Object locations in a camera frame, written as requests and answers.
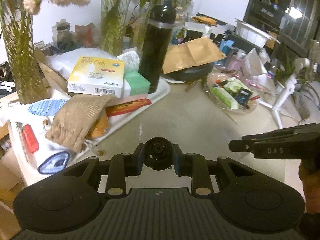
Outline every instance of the red lighter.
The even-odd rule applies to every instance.
[[[39,143],[36,139],[36,136],[33,133],[33,130],[29,124],[26,124],[22,128],[22,134],[23,138],[26,144],[26,147],[28,148],[29,153],[35,153],[39,150]]]

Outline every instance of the white table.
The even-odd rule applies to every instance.
[[[172,143],[178,143],[184,153],[202,154],[206,159],[216,160],[217,157],[225,155],[240,160],[240,155],[229,151],[230,140],[277,129],[270,111],[263,106],[259,105],[248,115],[227,116],[201,92],[200,87],[194,87],[189,93],[184,92],[185,88],[185,84],[171,84],[171,91],[166,97],[102,141],[97,146],[105,152],[100,160],[111,159],[113,155],[123,152],[133,153],[139,143],[145,143],[153,137],[164,137]],[[285,127],[297,125],[297,122],[289,117],[283,117],[283,123]],[[15,152],[21,150],[19,141],[12,143]],[[87,152],[81,159],[92,155],[93,153]],[[302,193],[302,183],[298,178],[300,161],[257,160],[249,154],[242,162]],[[27,185],[38,181],[28,174],[26,167],[20,165],[20,168]],[[106,179],[103,178],[102,181],[101,189]],[[141,176],[128,177],[126,181],[128,188],[191,185],[190,178],[178,178],[173,169],[153,171],[146,167],[143,168]]]

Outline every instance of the plastic bag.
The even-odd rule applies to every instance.
[[[81,56],[118,59],[117,57],[96,48],[79,48],[61,55],[52,57],[47,56],[46,58],[48,66],[59,72],[67,80]]]
[[[119,55],[118,58],[124,61],[124,74],[139,71],[140,58],[135,51],[128,51]]]
[[[248,106],[250,109],[243,108],[239,106],[239,109],[230,109],[227,107],[215,94],[210,91],[210,87],[214,83],[214,79],[218,78],[220,81],[224,81],[229,79],[231,76],[219,72],[211,72],[208,74],[207,81],[204,84],[203,92],[207,95],[210,100],[216,104],[217,107],[220,108],[226,114],[234,113],[234,114],[249,114],[254,111],[258,105],[257,101],[249,101]]]
[[[260,50],[259,57],[260,57],[260,60],[261,60],[263,65],[265,65],[267,62],[271,61],[266,49],[261,49]]]
[[[268,71],[262,64],[256,49],[252,49],[248,55],[244,58],[245,63],[242,68],[245,78],[251,79],[253,76],[259,76],[262,74],[268,74]]]

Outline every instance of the black thermos bottle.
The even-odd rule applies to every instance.
[[[149,94],[157,90],[175,18],[170,3],[151,10],[139,66],[139,73],[150,82]]]

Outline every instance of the white plastic bag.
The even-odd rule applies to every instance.
[[[267,62],[271,61],[266,49],[261,49],[260,50],[259,57],[260,57],[260,60],[261,60],[263,65],[265,65]]]
[[[66,80],[69,78],[74,66],[76,65],[79,57],[102,57],[110,59],[118,59],[117,57],[96,48],[79,48],[61,55],[47,56],[47,65],[59,72]]]
[[[256,49],[252,49],[244,59],[245,63],[243,72],[245,78],[251,79],[254,76],[268,74],[268,71],[262,64]]]
[[[124,73],[130,73],[132,71],[139,71],[140,58],[135,51],[128,51],[118,58],[124,61]]]

